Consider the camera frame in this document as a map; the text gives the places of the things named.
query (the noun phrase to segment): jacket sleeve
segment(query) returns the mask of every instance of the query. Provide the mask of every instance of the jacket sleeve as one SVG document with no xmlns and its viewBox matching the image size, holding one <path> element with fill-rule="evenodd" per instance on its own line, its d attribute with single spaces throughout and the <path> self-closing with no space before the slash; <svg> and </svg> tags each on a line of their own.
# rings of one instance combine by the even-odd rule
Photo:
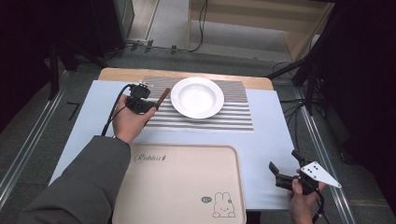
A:
<svg viewBox="0 0 396 224">
<path fill-rule="evenodd" d="M 21 211 L 19 223 L 107 223 L 130 159 L 121 140 L 95 136 Z"/>
</svg>

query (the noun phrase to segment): rabbit illustration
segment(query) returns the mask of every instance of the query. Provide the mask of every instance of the rabbit illustration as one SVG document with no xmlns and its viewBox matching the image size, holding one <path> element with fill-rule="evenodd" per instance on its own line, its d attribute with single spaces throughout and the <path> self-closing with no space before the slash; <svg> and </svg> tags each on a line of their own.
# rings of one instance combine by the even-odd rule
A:
<svg viewBox="0 0 396 224">
<path fill-rule="evenodd" d="M 235 217 L 233 201 L 231 201 L 231 196 L 228 192 L 217 193 L 215 201 L 213 217 Z"/>
</svg>

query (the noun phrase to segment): wooden board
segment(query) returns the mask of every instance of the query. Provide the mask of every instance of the wooden board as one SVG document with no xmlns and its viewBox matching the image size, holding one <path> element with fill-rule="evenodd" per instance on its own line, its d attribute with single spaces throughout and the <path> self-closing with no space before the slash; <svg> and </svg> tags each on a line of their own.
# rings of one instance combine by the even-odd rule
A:
<svg viewBox="0 0 396 224">
<path fill-rule="evenodd" d="M 139 144 L 131 154 L 113 223 L 246 223 L 234 148 Z"/>
<path fill-rule="evenodd" d="M 205 77 L 212 80 L 242 81 L 246 89 L 267 91 L 272 91 L 274 89 L 271 80 L 266 77 L 240 77 L 149 69 L 105 68 L 102 70 L 98 79 L 106 81 L 138 82 L 145 77 Z"/>
</svg>

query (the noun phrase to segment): wooden tray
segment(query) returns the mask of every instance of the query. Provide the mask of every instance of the wooden tray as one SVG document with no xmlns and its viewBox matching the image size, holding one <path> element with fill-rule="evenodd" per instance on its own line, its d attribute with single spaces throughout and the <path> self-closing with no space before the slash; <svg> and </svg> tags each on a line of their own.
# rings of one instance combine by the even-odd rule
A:
<svg viewBox="0 0 396 224">
<path fill-rule="evenodd" d="M 235 149 L 133 145 L 113 223 L 246 223 Z"/>
</svg>

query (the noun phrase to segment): human hand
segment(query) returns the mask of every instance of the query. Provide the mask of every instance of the human hand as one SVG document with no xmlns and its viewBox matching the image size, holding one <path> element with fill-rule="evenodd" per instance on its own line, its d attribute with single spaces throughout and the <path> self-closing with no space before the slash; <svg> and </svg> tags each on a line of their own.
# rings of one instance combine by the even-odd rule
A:
<svg viewBox="0 0 396 224">
<path fill-rule="evenodd" d="M 290 202 L 290 216 L 294 224 L 311 224 L 312 223 L 312 210 L 314 209 L 315 202 L 318 199 L 318 194 L 312 192 L 308 195 L 303 195 L 303 186 L 298 179 L 293 179 L 293 191 L 289 191 L 291 197 Z M 318 189 L 322 191 L 326 185 L 319 182 Z"/>
<path fill-rule="evenodd" d="M 134 139 L 142 132 L 149 119 L 154 116 L 156 109 L 152 107 L 146 114 L 138 115 L 128 107 L 125 108 L 126 98 L 127 96 L 123 94 L 117 102 L 117 107 L 113 114 L 113 116 L 116 115 L 113 119 L 113 129 L 117 138 L 131 145 Z"/>
</svg>

